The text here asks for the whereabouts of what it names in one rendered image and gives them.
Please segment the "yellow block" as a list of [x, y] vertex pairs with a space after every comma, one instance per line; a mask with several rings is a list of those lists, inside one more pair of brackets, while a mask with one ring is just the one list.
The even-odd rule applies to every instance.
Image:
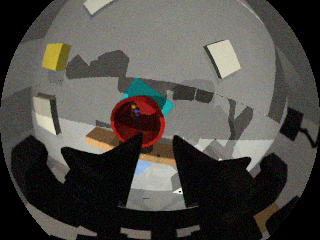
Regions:
[[47, 44], [45, 55], [43, 57], [43, 68], [47, 67], [52, 71], [64, 71], [65, 63], [67, 63], [67, 56], [71, 45], [64, 43]]

